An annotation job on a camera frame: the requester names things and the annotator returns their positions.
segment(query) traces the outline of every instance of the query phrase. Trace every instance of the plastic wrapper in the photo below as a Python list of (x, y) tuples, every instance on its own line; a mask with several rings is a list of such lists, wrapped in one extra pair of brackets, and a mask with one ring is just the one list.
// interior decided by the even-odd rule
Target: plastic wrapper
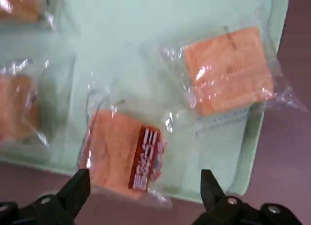
[(91, 91), (88, 131), (79, 168), (88, 168), (93, 192), (105, 192), (147, 206), (169, 207), (157, 191), (171, 119), (163, 108), (130, 97)]
[(63, 115), (60, 112), (70, 103), (64, 86), (60, 88), (61, 96), (55, 88), (62, 82), (70, 83), (71, 94), (73, 68), (64, 67), (67, 62), (73, 66), (74, 56), (64, 57), (17, 59), (0, 67), (1, 159), (50, 158), (51, 142), (60, 139), (57, 131), (63, 130), (62, 123), (66, 120), (60, 118)]
[(258, 16), (204, 35), (193, 37), (192, 33), (151, 53), (158, 64), (164, 64), (185, 104), (200, 118), (261, 102), (265, 104), (256, 112), (284, 105), (306, 110), (283, 76)]
[(0, 0), (0, 20), (2, 24), (39, 24), (55, 28), (58, 3), (59, 0)]

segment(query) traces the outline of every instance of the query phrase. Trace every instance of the purple table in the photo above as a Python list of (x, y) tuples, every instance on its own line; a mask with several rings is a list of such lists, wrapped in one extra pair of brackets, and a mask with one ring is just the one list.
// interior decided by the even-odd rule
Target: purple table
[[(311, 109), (311, 0), (290, 0), (279, 58), (296, 93)], [(293, 110), (266, 112), (251, 183), (244, 200), (254, 207), (275, 202), (289, 207), (311, 224), (311, 114)], [(56, 190), (66, 177), (0, 164), (0, 200), (20, 206), (43, 192)], [(204, 208), (173, 200), (172, 210), (142, 208), (105, 196), (91, 196), (77, 218), (78, 225), (189, 225)]]

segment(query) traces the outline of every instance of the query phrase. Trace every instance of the metal screw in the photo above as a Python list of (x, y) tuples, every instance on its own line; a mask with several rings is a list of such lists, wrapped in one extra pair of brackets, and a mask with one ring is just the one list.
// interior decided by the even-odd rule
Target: metal screw
[(269, 206), (268, 209), (273, 214), (280, 214), (281, 213), (281, 210), (276, 206)]
[(0, 212), (6, 211), (9, 207), (7, 205), (0, 207)]
[(238, 203), (238, 200), (235, 199), (234, 197), (229, 197), (228, 202), (232, 205), (236, 205)]
[(41, 204), (46, 204), (50, 201), (50, 198), (46, 197), (41, 200)]

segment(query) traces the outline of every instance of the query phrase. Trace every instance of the mint green surface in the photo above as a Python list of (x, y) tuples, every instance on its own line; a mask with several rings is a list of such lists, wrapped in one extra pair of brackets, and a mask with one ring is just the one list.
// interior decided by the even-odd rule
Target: mint green surface
[[(86, 131), (87, 86), (92, 80), (105, 87), (118, 77), (124, 88), (137, 97), (174, 101), (175, 91), (157, 80), (141, 59), (138, 51), (141, 44), (166, 33), (178, 34), (184, 27), (195, 28), (203, 24), (213, 30), (264, 7), (270, 13), (270, 32), (278, 46), (287, 5), (288, 0), (66, 0), (70, 21), (66, 32), (23, 32), (6, 34), (0, 39), (3, 52), (0, 60), (35, 55), (47, 49), (55, 49), (55, 52), (73, 49), (76, 52), (65, 140), (52, 143), (49, 162), (5, 155), (1, 155), (0, 160), (73, 174)], [(165, 154), (167, 164), (163, 166), (156, 186), (168, 195), (200, 202), (200, 170), (204, 167), (214, 170), (224, 190), (245, 193), (262, 118), (263, 114), (260, 114), (209, 131), (204, 151), (194, 136), (195, 130), (176, 134), (170, 140)], [(227, 138), (223, 138), (224, 133), (228, 134)]]

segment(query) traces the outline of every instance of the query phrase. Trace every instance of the red label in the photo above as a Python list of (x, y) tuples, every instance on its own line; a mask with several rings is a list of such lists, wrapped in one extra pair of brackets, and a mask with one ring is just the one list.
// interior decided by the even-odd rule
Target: red label
[(133, 161), (129, 189), (146, 192), (158, 154), (161, 131), (151, 126), (142, 126)]

